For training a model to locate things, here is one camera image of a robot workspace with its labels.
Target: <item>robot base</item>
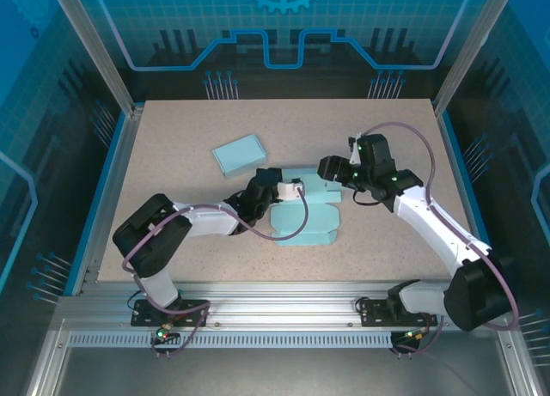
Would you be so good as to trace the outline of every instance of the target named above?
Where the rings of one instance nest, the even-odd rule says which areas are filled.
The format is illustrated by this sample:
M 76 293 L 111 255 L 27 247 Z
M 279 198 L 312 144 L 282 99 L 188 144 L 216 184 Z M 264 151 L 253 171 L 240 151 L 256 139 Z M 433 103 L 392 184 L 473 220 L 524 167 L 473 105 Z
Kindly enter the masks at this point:
M 181 300 L 177 308 L 170 308 L 170 310 L 185 310 L 186 308 L 194 308 L 207 302 L 207 300 Z M 198 311 L 174 320 L 173 315 L 165 314 L 153 308 L 147 300 L 142 299 L 136 300 L 134 303 L 134 311 L 130 324 L 134 327 L 158 327 L 172 322 L 174 323 L 174 327 L 195 327 L 199 322 L 200 315 L 201 312 Z M 207 318 L 208 316 L 202 321 L 200 327 L 206 326 Z

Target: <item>light blue box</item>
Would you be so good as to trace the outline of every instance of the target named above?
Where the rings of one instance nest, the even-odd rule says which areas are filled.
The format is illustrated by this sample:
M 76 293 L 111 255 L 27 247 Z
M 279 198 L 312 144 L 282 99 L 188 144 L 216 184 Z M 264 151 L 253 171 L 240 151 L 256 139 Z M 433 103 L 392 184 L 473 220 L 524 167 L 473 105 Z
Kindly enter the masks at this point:
M 254 171 L 267 162 L 266 151 L 254 134 L 214 149 L 212 153 L 226 179 Z

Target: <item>cable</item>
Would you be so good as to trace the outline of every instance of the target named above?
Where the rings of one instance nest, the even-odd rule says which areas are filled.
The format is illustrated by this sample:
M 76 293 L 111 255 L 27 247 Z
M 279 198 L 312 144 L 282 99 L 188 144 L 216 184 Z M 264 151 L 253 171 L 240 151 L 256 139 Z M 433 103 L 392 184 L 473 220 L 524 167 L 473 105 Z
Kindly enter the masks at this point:
M 375 205 L 379 205 L 379 203 L 381 203 L 381 201 L 373 201 L 371 203 L 363 203 L 363 202 L 359 202 L 355 199 L 355 197 L 357 196 L 358 194 L 358 191 L 356 190 L 355 192 L 353 192 L 353 201 L 355 202 L 355 204 L 358 204 L 358 205 L 363 205 L 363 206 L 366 206 L 366 207 L 372 207 L 372 206 L 375 206 Z
M 369 300 L 369 297 L 359 297 L 356 301 L 355 301 L 355 311 L 358 312 L 358 313 L 361 313 L 361 309 L 358 308 L 358 304 L 359 302 L 363 301 L 363 300 Z
M 430 143 L 422 135 L 420 131 L 418 131 L 416 128 L 410 126 L 409 124 L 401 123 L 399 121 L 390 121 L 387 123 L 381 123 L 379 125 L 375 125 L 372 128 L 369 128 L 363 135 L 366 136 L 370 134 L 372 131 L 378 130 L 382 127 L 387 126 L 398 126 L 408 129 L 409 131 L 412 131 L 416 136 L 422 140 L 424 143 L 424 146 L 428 150 L 428 153 L 430 154 L 430 162 L 431 162 L 431 170 L 430 170 L 430 176 L 428 178 L 428 182 L 426 183 L 425 190 L 426 190 L 426 202 L 428 203 L 428 208 L 430 211 L 434 214 L 434 216 L 446 227 L 449 229 L 451 233 L 453 233 L 456 237 L 458 237 L 466 246 L 468 246 L 474 253 L 476 253 L 481 260 L 486 264 L 487 267 L 489 267 L 489 270 L 491 270 L 494 277 L 497 279 L 498 283 L 502 287 L 502 290 L 504 291 L 504 294 L 506 295 L 506 298 L 508 299 L 508 302 L 510 303 L 510 308 L 512 312 L 512 321 L 508 326 L 500 326 L 495 325 L 493 323 L 486 323 L 487 327 L 490 327 L 491 329 L 497 330 L 497 331 L 509 331 L 514 330 L 517 328 L 519 324 L 519 308 L 517 307 L 516 298 L 514 297 L 514 294 L 512 293 L 512 290 L 510 289 L 510 286 L 506 283 L 506 280 L 504 280 L 504 277 L 502 274 L 500 274 L 500 271 L 498 271 L 497 267 L 491 262 L 491 260 L 474 244 L 470 244 L 470 240 L 462 235 L 460 231 L 458 231 L 453 224 L 451 224 L 437 209 L 435 205 L 431 203 L 431 184 L 433 183 L 433 179 L 436 175 L 436 157 L 433 154 L 433 149 L 430 146 Z
M 441 316 L 441 319 L 439 320 L 439 326 L 437 327 L 437 330 L 436 330 L 436 334 L 433 335 L 433 338 L 431 338 L 431 340 L 428 342 L 426 346 L 424 346 L 422 349 L 414 349 L 413 347 L 410 348 L 414 350 L 413 352 L 414 355 L 422 355 L 423 353 L 426 353 L 426 351 L 428 351 L 436 343 L 439 336 L 441 336 L 441 332 L 443 331 L 444 320 L 445 318 Z
M 160 355 L 165 355 L 166 357 L 170 357 L 170 355 L 175 356 L 181 351 L 183 351 L 187 347 L 187 345 L 191 343 L 191 341 L 193 340 L 193 337 L 195 336 L 195 334 L 197 334 L 197 331 L 199 330 L 200 325 L 203 323 L 203 321 L 205 321 L 205 318 L 208 315 L 209 308 L 210 308 L 210 303 L 208 303 L 208 306 L 205 308 L 205 311 L 200 315 L 199 321 L 197 321 L 197 324 L 192 329 L 192 332 L 189 335 L 189 337 L 186 339 L 185 342 L 181 344 L 180 347 L 178 347 L 174 351 L 166 351 L 166 353 L 161 353 L 156 349 L 155 341 L 153 341 L 151 342 L 151 350 L 153 351 L 153 353 L 155 353 L 157 357 L 159 357 Z
M 128 297 L 128 300 L 126 301 L 126 306 L 128 306 L 130 310 L 133 310 L 133 308 L 130 306 L 130 300 L 137 296 L 139 293 L 141 293 L 141 290 L 136 291 L 133 295 Z

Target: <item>connector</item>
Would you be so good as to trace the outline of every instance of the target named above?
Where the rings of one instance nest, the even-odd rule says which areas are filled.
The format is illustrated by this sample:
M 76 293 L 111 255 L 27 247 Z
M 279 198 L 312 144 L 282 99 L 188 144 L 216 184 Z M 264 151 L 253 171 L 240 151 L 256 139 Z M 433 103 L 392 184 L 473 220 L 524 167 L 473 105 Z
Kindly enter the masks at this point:
M 158 340 L 164 340 L 165 338 L 167 338 L 168 335 L 170 334 L 170 330 L 172 330 L 172 327 L 174 327 L 174 324 L 172 324 L 172 323 L 165 323 L 164 325 L 159 327 L 156 330 L 157 339 Z
M 281 201 L 291 201 L 300 198 L 300 190 L 305 196 L 305 187 L 300 179 L 293 179 L 291 183 L 277 183 L 277 199 Z

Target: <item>blue enclosure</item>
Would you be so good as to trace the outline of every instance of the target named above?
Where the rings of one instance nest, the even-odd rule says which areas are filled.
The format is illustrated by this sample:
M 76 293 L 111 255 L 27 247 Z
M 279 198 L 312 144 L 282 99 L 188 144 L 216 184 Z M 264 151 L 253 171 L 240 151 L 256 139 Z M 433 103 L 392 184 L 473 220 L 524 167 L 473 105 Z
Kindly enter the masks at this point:
M 550 311 L 547 0 L 0 0 L 0 18 L 0 394 L 45 394 L 32 366 L 152 100 L 433 100 L 470 227 L 515 259 L 521 314 Z M 529 394 L 550 380 L 541 331 L 504 374 Z

